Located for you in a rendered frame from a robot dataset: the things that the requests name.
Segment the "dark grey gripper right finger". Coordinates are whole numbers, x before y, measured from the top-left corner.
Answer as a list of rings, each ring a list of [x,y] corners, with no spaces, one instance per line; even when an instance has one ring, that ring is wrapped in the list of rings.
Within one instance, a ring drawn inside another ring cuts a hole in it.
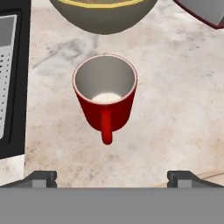
[[[167,187],[171,188],[223,188],[223,185],[203,180],[191,171],[168,171],[167,179]]]

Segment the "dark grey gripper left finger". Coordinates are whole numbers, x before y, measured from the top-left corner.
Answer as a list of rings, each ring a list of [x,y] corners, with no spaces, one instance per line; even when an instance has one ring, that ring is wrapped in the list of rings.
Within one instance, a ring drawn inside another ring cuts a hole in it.
[[[56,171],[34,171],[24,179],[3,185],[3,188],[56,188],[56,179]]]

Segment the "red mug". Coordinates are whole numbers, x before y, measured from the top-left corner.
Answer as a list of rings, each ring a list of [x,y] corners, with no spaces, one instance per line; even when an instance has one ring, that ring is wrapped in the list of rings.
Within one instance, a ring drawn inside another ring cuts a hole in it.
[[[137,71],[125,58],[99,54],[81,62],[73,73],[73,89],[87,122],[101,132],[105,144],[130,118]]]

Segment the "grey bowl with yellow rim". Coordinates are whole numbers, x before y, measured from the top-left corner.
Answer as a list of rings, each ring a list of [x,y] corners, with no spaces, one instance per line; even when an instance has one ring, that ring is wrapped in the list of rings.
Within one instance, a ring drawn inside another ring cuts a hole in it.
[[[69,23],[86,32],[114,34],[137,24],[158,0],[49,0]]]

